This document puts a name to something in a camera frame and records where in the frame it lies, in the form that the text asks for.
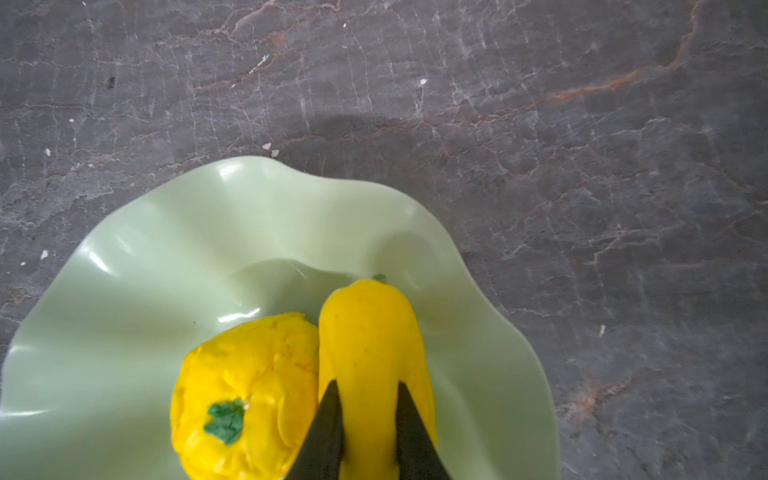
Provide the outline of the yellow fake long fruit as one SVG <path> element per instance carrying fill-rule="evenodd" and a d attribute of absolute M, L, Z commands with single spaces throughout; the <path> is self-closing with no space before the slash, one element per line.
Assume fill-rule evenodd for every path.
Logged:
<path fill-rule="evenodd" d="M 395 479 L 396 405 L 405 384 L 431 441 L 436 408 L 414 310 L 397 288 L 358 280 L 334 291 L 319 316 L 318 392 L 338 386 L 343 414 L 343 479 Z"/>

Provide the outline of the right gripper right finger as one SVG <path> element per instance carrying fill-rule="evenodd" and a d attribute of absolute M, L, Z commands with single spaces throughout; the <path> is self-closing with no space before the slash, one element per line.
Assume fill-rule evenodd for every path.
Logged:
<path fill-rule="evenodd" d="M 450 480 L 404 382 L 398 384 L 395 425 L 399 479 Z"/>

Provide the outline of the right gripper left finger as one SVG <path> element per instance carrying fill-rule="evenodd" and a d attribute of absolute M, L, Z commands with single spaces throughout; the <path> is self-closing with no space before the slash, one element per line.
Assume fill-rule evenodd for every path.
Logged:
<path fill-rule="evenodd" d="M 285 480 L 338 480 L 343 447 L 342 405 L 337 381 L 332 380 Z"/>

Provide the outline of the yellow fake round fruit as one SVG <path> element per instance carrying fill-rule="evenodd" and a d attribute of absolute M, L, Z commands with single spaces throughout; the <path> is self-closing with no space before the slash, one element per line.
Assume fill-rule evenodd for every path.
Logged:
<path fill-rule="evenodd" d="M 171 443 L 191 479 L 282 479 L 317 409 L 318 329 L 285 313 L 191 351 L 170 405 Z"/>

